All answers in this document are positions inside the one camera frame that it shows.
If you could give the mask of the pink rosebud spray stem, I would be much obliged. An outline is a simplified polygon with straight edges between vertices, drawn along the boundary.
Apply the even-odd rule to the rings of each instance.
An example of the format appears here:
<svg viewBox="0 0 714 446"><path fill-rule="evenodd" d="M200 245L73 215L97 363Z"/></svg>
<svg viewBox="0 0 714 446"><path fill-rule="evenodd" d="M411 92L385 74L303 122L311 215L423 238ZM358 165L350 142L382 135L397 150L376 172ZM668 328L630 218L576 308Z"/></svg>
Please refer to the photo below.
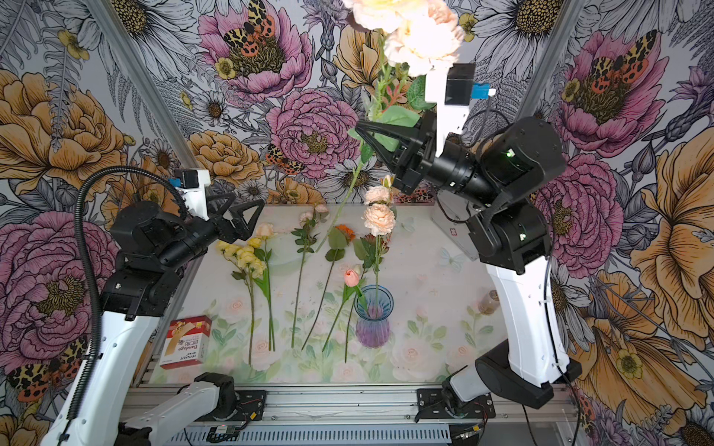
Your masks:
<svg viewBox="0 0 714 446"><path fill-rule="evenodd" d="M296 345L297 322L299 315L299 299L302 287L302 276L306 257L308 254L314 253L313 246L317 243L317 234L315 229L319 222L324 222L329 215L329 209L325 204L318 204L312 210L304 212L299 218L299 226L292 230L291 234L295 236L295 244L297 245L297 253L300 254L299 276L297 277L297 288L294 302L293 321L291 326L291 347Z"/></svg>

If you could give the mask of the pale pink rose spray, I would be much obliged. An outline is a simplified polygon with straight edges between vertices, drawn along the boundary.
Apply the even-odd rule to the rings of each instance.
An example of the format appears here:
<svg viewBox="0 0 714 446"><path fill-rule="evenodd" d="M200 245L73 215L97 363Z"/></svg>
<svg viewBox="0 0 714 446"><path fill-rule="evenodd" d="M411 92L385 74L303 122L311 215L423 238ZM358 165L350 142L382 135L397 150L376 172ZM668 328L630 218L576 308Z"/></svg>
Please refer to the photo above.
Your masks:
<svg viewBox="0 0 714 446"><path fill-rule="evenodd" d="M457 62L465 33L457 14L444 1L346 1L348 23L333 59L358 93L362 115L344 126L353 149L350 177L335 202L365 202L368 187L360 174L382 151L394 152L394 137L379 136L378 125L414 126L437 100L426 93L428 79L447 74Z"/></svg>

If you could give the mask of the pink tulip stem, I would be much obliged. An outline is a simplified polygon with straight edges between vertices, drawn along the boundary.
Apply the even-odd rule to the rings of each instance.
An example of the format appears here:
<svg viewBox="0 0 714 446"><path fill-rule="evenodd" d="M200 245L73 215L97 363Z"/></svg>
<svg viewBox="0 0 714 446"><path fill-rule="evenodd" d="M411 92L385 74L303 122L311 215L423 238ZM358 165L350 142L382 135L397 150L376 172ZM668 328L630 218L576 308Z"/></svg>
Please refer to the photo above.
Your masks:
<svg viewBox="0 0 714 446"><path fill-rule="evenodd" d="M361 266L355 266L354 268L347 269L344 272L343 280L343 296L342 301L347 303L351 298L356 299L356 305L367 307L367 299L364 295L361 286L361 280L363 278L363 270Z"/></svg>

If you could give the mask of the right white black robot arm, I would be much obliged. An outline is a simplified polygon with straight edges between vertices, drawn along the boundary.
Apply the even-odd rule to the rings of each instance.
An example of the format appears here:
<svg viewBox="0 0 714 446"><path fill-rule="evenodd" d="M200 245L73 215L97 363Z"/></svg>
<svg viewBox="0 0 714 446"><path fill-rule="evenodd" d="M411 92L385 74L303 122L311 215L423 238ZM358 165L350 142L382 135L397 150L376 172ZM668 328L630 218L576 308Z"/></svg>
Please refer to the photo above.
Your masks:
<svg viewBox="0 0 714 446"><path fill-rule="evenodd" d="M362 121L356 133L410 193L422 180L476 206L470 239L498 294L507 339L442 384L442 404L455 412L487 394L538 409L558 383L572 384L581 365L563 345L550 285L553 232L530 195L565 172L551 124L525 117L476 152L437 139L435 113L414 126Z"/></svg>

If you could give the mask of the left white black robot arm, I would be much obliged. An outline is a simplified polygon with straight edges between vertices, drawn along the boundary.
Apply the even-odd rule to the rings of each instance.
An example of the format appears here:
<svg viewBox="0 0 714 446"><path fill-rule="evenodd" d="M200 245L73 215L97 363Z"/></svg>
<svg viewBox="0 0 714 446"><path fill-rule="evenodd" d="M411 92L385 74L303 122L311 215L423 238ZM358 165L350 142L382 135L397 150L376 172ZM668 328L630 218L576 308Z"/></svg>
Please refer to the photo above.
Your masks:
<svg viewBox="0 0 714 446"><path fill-rule="evenodd" d="M141 353L182 280L182 268L217 240L246 241L264 201L224 204L207 217L181 219L151 201L123 209L111 229L121 250L106 284L89 288L93 324L89 352L69 399L43 438L45 445L163 445L202 416L237 407L234 381L200 375L143 416L121 421Z"/></svg>

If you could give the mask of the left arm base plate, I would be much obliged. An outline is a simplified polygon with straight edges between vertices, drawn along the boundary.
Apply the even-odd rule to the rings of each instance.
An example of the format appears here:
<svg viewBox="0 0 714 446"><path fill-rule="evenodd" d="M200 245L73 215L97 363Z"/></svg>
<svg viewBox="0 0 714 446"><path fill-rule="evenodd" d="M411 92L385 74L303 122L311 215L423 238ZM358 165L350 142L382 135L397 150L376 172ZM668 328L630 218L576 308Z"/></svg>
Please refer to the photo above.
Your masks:
<svg viewBox="0 0 714 446"><path fill-rule="evenodd" d="M236 390L235 396L229 401L227 409L205 414L196 422L254 422L263 419L266 408L267 392L265 390Z"/></svg>

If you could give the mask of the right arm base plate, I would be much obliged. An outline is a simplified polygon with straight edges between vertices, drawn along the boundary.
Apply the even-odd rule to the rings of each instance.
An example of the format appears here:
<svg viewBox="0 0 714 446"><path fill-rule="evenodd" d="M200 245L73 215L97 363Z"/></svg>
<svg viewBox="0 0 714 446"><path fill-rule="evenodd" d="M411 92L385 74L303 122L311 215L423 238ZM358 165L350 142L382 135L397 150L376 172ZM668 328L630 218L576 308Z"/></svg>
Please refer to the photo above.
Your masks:
<svg viewBox="0 0 714 446"><path fill-rule="evenodd" d="M496 410L490 394L472 401L461 401L446 388L419 388L416 391L418 412L415 421L421 420L462 420L487 421L496 417Z"/></svg>

